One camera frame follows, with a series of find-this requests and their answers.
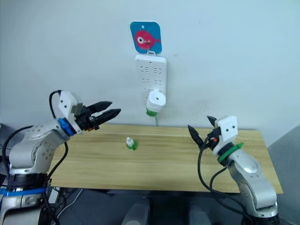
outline red fish sticker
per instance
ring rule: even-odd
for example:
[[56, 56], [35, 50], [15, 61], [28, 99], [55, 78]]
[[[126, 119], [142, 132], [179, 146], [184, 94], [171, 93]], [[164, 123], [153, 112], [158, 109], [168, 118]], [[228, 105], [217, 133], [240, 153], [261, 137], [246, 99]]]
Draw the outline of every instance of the red fish sticker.
[[145, 50], [151, 49], [155, 42], [160, 43], [160, 39], [155, 39], [145, 30], [139, 30], [135, 33], [135, 41], [140, 48]]

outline white power strip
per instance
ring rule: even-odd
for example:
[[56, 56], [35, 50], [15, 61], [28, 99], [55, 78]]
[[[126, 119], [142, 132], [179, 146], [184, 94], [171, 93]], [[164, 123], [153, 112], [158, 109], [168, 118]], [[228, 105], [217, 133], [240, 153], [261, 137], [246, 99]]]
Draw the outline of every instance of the white power strip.
[[166, 95], [167, 59], [152, 55], [136, 55], [135, 66], [142, 82], [143, 99], [147, 99], [153, 90], [159, 90]]

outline white wall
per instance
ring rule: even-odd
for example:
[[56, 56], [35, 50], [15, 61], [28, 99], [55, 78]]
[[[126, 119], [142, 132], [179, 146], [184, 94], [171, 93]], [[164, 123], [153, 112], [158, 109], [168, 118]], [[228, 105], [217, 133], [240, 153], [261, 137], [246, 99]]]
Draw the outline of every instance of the white wall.
[[48, 94], [112, 100], [112, 123], [154, 125], [140, 100], [132, 21], [156, 21], [168, 59], [160, 126], [233, 114], [267, 145], [300, 121], [300, 1], [2, 0], [0, 122], [51, 118]]

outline gray floor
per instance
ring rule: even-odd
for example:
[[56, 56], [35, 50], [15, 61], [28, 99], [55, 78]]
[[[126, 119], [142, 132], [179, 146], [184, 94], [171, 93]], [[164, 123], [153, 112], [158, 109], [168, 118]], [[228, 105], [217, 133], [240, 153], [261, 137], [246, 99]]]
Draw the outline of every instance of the gray floor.
[[148, 196], [151, 202], [151, 225], [184, 225], [188, 202], [199, 203], [215, 224], [240, 224], [241, 216], [220, 207], [207, 194], [185, 196], [185, 193], [174, 192], [166, 195], [152, 193], [145, 195], [139, 191], [111, 191], [117, 193], [108, 196], [93, 190], [84, 190], [77, 202], [62, 216], [62, 225], [120, 225], [130, 207], [140, 198]]
[[300, 224], [300, 126], [269, 148], [283, 195], [277, 195], [279, 214], [291, 224]]

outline robotic arm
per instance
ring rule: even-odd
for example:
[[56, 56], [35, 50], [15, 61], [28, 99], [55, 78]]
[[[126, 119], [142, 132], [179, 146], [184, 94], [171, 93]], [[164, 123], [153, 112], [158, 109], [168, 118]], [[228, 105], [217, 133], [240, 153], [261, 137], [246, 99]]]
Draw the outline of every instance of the robotic arm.
[[278, 224], [277, 197], [273, 186], [262, 173], [262, 167], [252, 156], [244, 152], [242, 144], [234, 145], [238, 135], [235, 116], [217, 120], [208, 116], [214, 129], [204, 143], [194, 128], [188, 126], [193, 140], [210, 148], [218, 162], [227, 166], [230, 175], [239, 186], [242, 203], [255, 224]]
[[0, 224], [45, 224], [43, 184], [57, 147], [84, 130], [99, 129], [100, 124], [115, 118], [121, 111], [111, 109], [94, 116], [112, 102], [98, 102], [85, 107], [75, 94], [68, 91], [58, 93], [59, 109], [65, 117], [31, 127], [22, 141], [11, 149], [8, 184], [6, 190], [1, 189], [4, 196]]

